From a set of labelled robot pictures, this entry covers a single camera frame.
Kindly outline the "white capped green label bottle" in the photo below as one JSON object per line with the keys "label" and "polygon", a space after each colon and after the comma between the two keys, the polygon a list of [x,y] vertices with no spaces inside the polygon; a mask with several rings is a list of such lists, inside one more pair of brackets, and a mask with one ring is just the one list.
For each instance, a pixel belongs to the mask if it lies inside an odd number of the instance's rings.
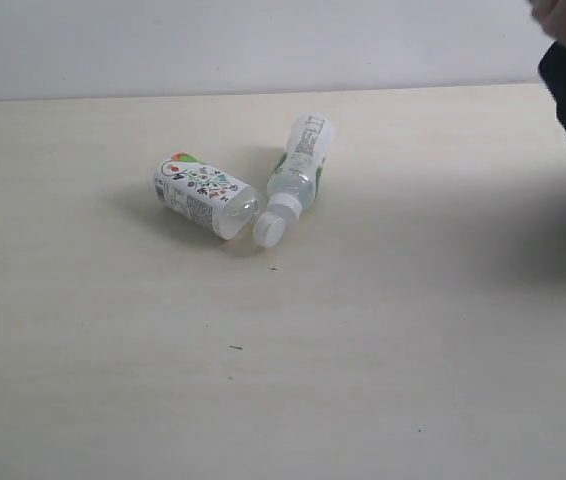
{"label": "white capped green label bottle", "polygon": [[266,185],[267,205],[254,224],[256,245],[277,245],[313,205],[334,139],[334,126],[320,114],[304,115],[293,122],[283,155]]}

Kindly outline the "white floral label bottle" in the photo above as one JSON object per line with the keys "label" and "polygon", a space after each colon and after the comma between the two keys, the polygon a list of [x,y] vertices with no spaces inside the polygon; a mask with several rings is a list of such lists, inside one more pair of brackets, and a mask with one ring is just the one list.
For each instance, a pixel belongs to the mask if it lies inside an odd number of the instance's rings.
{"label": "white floral label bottle", "polygon": [[256,188],[184,152],[160,164],[153,186],[164,206],[224,240],[253,224],[266,205]]}

